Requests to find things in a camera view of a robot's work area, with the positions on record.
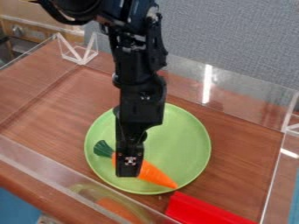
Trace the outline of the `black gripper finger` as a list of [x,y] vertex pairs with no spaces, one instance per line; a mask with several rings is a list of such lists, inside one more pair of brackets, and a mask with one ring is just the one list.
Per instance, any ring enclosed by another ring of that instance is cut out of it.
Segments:
[[122,178],[135,178],[145,161],[145,145],[117,144],[117,175]]

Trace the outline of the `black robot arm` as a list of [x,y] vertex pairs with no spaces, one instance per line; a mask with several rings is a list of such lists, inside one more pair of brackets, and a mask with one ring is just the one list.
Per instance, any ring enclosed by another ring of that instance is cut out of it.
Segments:
[[147,130],[163,123],[167,65],[162,35],[163,15],[155,0],[34,0],[66,25],[99,22],[109,35],[121,89],[117,116],[117,175],[135,177],[145,163]]

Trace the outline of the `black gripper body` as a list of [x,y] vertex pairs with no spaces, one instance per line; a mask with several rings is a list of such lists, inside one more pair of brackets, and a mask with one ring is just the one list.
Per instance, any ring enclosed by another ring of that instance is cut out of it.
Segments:
[[115,80],[121,89],[117,116],[117,142],[138,145],[146,140],[146,132],[165,120],[167,86],[165,78],[155,75],[143,83],[126,84]]

